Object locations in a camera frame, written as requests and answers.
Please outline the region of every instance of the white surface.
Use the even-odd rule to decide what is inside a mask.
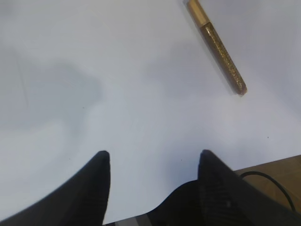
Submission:
[[[301,154],[298,0],[203,0],[248,93],[231,93],[182,0],[0,0],[0,219],[97,151],[105,223],[157,207],[209,148],[233,169]]]

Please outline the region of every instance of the black cable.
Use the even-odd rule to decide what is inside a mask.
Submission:
[[[278,183],[275,179],[273,179],[271,176],[269,176],[268,174],[265,174],[265,173],[261,173],[261,172],[257,172],[257,171],[249,171],[249,172],[245,172],[243,174],[240,175],[241,178],[244,178],[246,176],[249,176],[249,175],[258,175],[258,176],[262,176],[266,179],[269,179],[271,182],[273,182],[281,191],[282,193],[286,196],[286,199],[288,200],[290,206],[291,206],[291,209],[293,212],[296,212],[296,208],[293,204],[293,201],[291,199],[291,197],[289,196],[289,194],[286,192],[286,190],[282,187],[282,185],[280,183]]]

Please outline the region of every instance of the glittery pen barrel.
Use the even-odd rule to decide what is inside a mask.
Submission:
[[[244,95],[247,92],[246,84],[199,1],[190,0],[187,7],[234,90]]]

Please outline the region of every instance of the gold pen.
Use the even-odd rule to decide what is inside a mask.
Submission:
[[[234,90],[244,95],[247,92],[246,84],[199,1],[189,0],[187,7]]]

